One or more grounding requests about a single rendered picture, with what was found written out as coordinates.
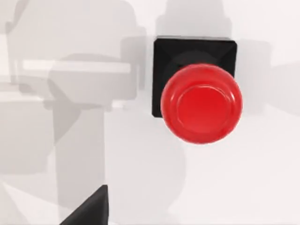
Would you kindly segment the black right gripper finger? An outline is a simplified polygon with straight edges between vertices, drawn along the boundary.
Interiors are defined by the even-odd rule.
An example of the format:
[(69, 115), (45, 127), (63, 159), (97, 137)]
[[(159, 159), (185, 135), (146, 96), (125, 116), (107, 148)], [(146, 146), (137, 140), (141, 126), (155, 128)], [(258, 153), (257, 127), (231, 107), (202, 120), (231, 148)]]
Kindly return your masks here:
[(108, 186), (102, 185), (59, 225), (108, 225)]

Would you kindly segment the red push button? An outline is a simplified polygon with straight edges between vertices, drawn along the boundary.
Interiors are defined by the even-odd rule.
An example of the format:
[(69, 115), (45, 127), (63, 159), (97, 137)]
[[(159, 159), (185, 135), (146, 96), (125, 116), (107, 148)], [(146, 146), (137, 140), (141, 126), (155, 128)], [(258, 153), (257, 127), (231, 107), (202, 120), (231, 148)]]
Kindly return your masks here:
[(160, 100), (166, 126), (194, 144), (219, 141), (237, 126), (243, 108), (241, 90), (230, 73), (212, 64), (191, 64), (166, 83)]

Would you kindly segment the black square button base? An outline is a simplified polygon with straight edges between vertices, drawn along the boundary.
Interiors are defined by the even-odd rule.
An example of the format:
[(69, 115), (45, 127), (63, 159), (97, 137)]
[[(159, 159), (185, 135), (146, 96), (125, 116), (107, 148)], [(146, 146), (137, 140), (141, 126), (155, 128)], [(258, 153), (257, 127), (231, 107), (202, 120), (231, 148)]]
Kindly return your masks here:
[(206, 63), (235, 77), (237, 43), (227, 37), (157, 36), (154, 41), (151, 113), (161, 118), (160, 100), (168, 80), (180, 69)]

